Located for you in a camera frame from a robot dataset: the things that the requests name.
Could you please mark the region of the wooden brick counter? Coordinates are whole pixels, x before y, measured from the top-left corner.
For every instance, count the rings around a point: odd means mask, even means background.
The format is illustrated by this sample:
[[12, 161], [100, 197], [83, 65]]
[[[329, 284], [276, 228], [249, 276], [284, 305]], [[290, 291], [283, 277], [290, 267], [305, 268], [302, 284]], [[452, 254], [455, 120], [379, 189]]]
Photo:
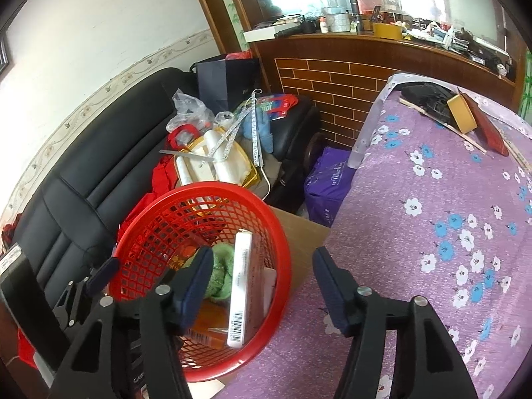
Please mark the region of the wooden brick counter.
[[354, 145], [371, 104], [398, 72], [430, 76], [481, 93], [518, 110], [525, 61], [509, 80], [451, 52], [408, 41], [353, 33], [299, 34], [254, 42], [267, 89], [304, 95], [318, 107], [327, 141]]

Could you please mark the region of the purple floral tablecloth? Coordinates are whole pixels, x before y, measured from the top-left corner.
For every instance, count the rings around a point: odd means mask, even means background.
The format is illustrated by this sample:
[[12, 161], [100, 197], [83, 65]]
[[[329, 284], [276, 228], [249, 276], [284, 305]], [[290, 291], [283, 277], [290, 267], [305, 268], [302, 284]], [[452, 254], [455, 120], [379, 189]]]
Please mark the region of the purple floral tablecloth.
[[531, 347], [531, 127], [472, 98], [515, 148], [469, 142], [399, 102], [391, 76], [349, 159], [351, 188], [325, 240], [340, 268], [378, 294], [424, 296], [477, 394], [502, 398]]

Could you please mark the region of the white medicine box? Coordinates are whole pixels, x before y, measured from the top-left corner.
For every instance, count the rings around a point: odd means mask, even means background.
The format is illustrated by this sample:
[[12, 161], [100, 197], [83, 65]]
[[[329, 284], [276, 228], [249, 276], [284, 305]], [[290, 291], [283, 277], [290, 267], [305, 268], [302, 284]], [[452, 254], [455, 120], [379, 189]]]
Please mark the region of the white medicine box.
[[226, 341], [230, 348], [243, 348], [270, 309], [277, 273], [266, 267], [263, 243], [264, 239], [251, 231], [242, 229], [235, 234]]

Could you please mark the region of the red cloth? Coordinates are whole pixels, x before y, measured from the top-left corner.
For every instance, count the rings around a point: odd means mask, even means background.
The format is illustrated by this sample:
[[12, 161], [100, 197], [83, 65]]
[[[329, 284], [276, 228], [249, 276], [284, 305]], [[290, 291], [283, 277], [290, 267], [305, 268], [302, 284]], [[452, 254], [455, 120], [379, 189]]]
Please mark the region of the red cloth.
[[133, 209], [125, 217], [118, 227], [117, 240], [121, 240], [140, 213], [152, 202], [173, 190], [179, 181], [175, 160], [171, 156], [165, 156], [159, 160], [157, 166], [152, 169], [151, 191], [146, 193]]

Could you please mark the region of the red plastic basket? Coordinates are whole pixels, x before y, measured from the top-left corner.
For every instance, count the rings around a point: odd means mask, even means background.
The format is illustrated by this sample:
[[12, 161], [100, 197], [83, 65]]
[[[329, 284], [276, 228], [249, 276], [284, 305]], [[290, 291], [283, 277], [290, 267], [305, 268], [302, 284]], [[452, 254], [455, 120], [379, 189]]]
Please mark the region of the red plastic basket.
[[271, 207], [250, 191], [194, 183], [147, 206], [119, 239], [108, 291], [157, 295], [174, 324], [186, 379], [208, 381], [266, 347], [290, 296], [291, 259]]

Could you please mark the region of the dark blue paper bag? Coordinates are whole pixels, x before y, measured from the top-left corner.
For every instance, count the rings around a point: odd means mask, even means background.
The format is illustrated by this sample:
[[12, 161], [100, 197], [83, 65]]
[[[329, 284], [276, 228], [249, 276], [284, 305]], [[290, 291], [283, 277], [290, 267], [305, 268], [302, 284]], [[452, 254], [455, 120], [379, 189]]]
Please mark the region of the dark blue paper bag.
[[214, 114], [233, 112], [258, 83], [260, 62], [256, 58], [228, 60], [227, 54], [194, 63], [199, 99]]

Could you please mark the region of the yellow box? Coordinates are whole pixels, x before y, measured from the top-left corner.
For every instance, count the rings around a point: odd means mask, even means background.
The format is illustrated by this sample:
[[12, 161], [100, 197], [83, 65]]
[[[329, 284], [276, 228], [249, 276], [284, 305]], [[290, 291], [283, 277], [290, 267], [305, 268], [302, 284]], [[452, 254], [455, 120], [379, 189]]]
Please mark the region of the yellow box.
[[477, 128], [475, 117], [462, 95], [455, 95], [448, 99], [447, 106], [459, 132], [467, 134]]

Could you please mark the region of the green knitted cloth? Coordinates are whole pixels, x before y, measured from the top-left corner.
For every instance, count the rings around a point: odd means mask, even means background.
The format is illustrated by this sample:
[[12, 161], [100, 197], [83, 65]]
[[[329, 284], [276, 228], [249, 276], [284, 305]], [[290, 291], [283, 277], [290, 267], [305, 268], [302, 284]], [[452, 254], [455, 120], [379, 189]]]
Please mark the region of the green knitted cloth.
[[232, 292], [234, 249], [231, 244], [219, 242], [212, 247], [212, 251], [213, 269], [204, 298], [222, 304]]

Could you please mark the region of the orange box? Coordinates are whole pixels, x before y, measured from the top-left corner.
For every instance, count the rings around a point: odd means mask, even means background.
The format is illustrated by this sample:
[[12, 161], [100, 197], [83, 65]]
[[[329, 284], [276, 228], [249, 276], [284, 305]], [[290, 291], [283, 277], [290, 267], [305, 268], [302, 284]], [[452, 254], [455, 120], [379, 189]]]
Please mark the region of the orange box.
[[185, 331], [185, 337], [213, 349], [226, 347], [229, 312], [224, 305], [205, 299], [194, 324]]

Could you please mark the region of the black leather sofa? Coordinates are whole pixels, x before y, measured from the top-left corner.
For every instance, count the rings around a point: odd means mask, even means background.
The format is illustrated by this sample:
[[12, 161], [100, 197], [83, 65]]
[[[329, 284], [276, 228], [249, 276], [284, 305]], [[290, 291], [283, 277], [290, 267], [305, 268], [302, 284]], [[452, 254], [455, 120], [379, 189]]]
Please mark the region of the black leather sofa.
[[2, 271], [1, 295], [55, 373], [84, 323], [64, 332], [52, 309], [70, 280], [114, 255], [119, 225], [151, 190], [176, 92], [197, 95], [198, 83], [168, 67], [106, 107], [48, 172], [14, 228], [12, 248], [21, 255]]

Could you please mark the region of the wooden chopstick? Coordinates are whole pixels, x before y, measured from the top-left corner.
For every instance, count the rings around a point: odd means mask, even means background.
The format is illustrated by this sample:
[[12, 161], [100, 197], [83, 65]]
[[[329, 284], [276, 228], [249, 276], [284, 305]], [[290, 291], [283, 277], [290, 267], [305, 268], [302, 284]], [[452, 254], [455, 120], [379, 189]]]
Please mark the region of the wooden chopstick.
[[407, 106], [410, 109], [414, 109], [414, 110], [418, 111], [418, 113], [424, 115], [425, 117], [429, 118], [433, 122], [438, 123], [442, 127], [446, 128], [448, 131], [450, 131], [450, 132], [454, 133], [455, 135], [459, 136], [460, 138], [462, 138], [464, 141], [469, 142], [476, 150], [479, 150], [481, 153], [487, 154], [487, 150], [484, 149], [484, 147], [481, 147], [478, 142], [474, 141], [471, 137], [467, 136], [466, 134], [463, 134], [463, 133], [459, 132], [457, 129], [455, 129], [450, 124], [440, 122], [436, 117], [433, 117], [432, 115], [427, 113], [427, 111], [425, 111], [420, 106], [412, 104], [412, 103], [408, 102], [406, 99], [404, 99], [402, 97], [399, 98], [399, 102], [401, 104], [404, 104], [405, 106]]

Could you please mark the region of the purple shopping bag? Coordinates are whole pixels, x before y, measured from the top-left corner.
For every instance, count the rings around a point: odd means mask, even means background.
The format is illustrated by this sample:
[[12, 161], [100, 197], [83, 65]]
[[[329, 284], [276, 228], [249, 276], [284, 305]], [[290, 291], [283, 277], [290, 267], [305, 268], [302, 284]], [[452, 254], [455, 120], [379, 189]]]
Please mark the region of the purple shopping bag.
[[355, 173], [347, 164], [350, 154], [348, 150], [325, 147], [316, 161], [304, 184], [310, 221], [332, 226]]

